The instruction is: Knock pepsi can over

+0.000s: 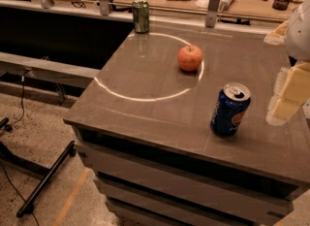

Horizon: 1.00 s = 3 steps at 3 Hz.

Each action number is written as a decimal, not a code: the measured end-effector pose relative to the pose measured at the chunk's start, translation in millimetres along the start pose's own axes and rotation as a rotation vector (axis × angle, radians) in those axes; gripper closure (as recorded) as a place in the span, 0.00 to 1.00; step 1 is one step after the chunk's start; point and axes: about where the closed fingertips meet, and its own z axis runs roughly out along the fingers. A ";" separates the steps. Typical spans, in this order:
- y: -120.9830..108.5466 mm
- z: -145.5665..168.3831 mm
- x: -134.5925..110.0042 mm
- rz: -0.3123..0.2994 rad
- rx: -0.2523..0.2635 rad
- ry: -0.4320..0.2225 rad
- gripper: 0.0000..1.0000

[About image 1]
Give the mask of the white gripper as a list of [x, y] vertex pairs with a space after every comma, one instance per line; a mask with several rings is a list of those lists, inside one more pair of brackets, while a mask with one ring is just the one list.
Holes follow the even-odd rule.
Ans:
[[[294, 10], [289, 21], [278, 25], [263, 41], [273, 46], [285, 43], [289, 56], [310, 61], [310, 0], [304, 0]], [[282, 126], [310, 98], [310, 63], [301, 62], [291, 68], [282, 67], [273, 92], [265, 119], [270, 125]]]

